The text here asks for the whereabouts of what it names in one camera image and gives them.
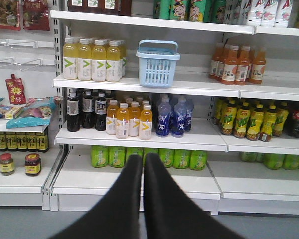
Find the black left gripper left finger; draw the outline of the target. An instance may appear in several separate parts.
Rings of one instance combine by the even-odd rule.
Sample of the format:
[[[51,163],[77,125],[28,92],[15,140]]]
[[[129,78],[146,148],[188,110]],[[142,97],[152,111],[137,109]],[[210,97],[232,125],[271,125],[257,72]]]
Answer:
[[[52,239],[138,239],[142,158],[131,155],[95,206]]]

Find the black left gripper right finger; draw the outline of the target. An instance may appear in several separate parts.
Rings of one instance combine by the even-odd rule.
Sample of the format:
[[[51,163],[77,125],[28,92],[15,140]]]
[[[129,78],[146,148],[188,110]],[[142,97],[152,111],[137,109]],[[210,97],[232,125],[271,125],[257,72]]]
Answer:
[[[156,153],[146,155],[144,214],[149,239],[240,239],[197,206],[178,186]]]

